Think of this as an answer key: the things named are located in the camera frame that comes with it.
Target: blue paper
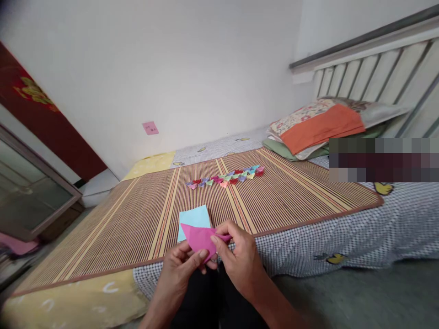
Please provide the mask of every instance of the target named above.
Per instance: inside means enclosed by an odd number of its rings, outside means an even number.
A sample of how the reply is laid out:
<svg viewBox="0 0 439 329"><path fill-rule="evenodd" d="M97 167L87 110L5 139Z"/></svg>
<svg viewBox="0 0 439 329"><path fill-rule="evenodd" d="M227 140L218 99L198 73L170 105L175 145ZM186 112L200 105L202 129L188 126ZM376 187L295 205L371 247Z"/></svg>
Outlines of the blue paper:
<svg viewBox="0 0 439 329"><path fill-rule="evenodd" d="M206 205L185 212L180 212L177 242L186 240L186 236L180 225L181 223L195 227L210 228L210 218Z"/></svg>

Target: yellow bed sheet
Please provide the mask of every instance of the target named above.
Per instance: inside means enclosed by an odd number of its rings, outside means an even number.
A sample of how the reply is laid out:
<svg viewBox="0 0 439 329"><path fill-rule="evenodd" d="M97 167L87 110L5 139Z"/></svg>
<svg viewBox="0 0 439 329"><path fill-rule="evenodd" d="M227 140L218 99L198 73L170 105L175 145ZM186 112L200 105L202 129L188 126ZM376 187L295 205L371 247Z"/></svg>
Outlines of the yellow bed sheet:
<svg viewBox="0 0 439 329"><path fill-rule="evenodd" d="M134 165L122 181L137 178L151 172L169 169L174 160L174 156L175 151L172 151L140 160Z"/></svg>
<svg viewBox="0 0 439 329"><path fill-rule="evenodd" d="M10 298L2 310L6 328L110 328L146 313L148 299L133 270Z"/></svg>

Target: bamboo mat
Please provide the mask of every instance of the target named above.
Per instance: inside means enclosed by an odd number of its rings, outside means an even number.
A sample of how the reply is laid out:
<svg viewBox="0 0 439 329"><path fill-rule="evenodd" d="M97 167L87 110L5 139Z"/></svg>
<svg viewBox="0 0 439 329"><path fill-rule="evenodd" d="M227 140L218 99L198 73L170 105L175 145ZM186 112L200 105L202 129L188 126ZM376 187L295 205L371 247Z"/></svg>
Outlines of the bamboo mat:
<svg viewBox="0 0 439 329"><path fill-rule="evenodd" d="M234 186L191 190L185 182L265 166ZM329 171L256 149L123 181L29 275L14 295L122 271L162 259L177 243L178 215L206 204L212 225L232 219L260 236L383 203L356 183L329 182Z"/></svg>

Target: row of paper hearts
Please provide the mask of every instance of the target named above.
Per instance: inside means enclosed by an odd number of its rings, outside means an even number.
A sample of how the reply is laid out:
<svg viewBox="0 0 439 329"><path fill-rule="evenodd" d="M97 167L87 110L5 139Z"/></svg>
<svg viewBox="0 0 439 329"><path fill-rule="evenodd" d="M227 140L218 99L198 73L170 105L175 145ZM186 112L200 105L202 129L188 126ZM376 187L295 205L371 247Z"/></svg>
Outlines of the row of paper hearts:
<svg viewBox="0 0 439 329"><path fill-rule="evenodd" d="M265 167L261 167L259 164L250 168L244 168L243 170L234 170L226 175L218 175L210 178L202 178L200 180L193 180L187 182L186 185L195 190L198 186L204 187L205 185L213 185L218 183L222 187L227 187L229 184L235 185L238 181L244 182L247 178L253 179L254 176L262 176L264 174Z"/></svg>

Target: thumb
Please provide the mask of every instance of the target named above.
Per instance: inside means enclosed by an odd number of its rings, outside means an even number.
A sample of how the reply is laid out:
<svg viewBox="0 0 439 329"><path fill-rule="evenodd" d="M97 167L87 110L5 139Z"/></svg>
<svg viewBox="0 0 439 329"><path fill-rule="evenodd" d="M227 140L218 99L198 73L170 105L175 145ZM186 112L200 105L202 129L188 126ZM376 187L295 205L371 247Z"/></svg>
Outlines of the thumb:
<svg viewBox="0 0 439 329"><path fill-rule="evenodd" d="M184 276L190 277L192 273L204 262L208 255L209 251L206 249L201 249L199 252L193 254L180 266Z"/></svg>
<svg viewBox="0 0 439 329"><path fill-rule="evenodd" d="M211 235L210 239L215 244L216 251L218 251L218 254L220 255L223 262L228 263L228 262L233 261L235 256L229 250L229 247L227 247L227 245L225 244L225 242L223 240L221 240L220 238L218 238L214 235Z"/></svg>

